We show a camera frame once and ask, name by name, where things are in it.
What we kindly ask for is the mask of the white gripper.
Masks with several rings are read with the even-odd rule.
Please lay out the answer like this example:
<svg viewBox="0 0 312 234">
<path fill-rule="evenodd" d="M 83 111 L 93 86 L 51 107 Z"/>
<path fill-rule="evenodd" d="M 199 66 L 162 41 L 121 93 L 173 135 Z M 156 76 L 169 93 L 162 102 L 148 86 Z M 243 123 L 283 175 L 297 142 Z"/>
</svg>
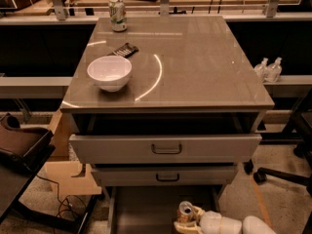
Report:
<svg viewBox="0 0 312 234">
<path fill-rule="evenodd" d="M 197 206 L 193 207 L 193 217 L 200 220 L 203 234 L 242 234 L 242 222 L 222 216 L 213 211 L 206 212 Z M 174 222 L 175 230 L 180 234 L 199 234 L 199 227 L 195 221 L 183 223 Z"/>
</svg>

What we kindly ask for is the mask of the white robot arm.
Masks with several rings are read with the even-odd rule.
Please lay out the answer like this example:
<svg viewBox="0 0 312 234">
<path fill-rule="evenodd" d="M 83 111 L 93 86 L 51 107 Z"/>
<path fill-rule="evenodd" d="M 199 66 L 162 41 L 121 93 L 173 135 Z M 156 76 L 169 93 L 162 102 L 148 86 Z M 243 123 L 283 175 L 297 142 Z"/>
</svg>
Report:
<svg viewBox="0 0 312 234">
<path fill-rule="evenodd" d="M 206 212 L 187 201 L 179 204 L 174 227 L 180 234 L 277 234 L 256 216 L 248 215 L 241 221 Z"/>
</svg>

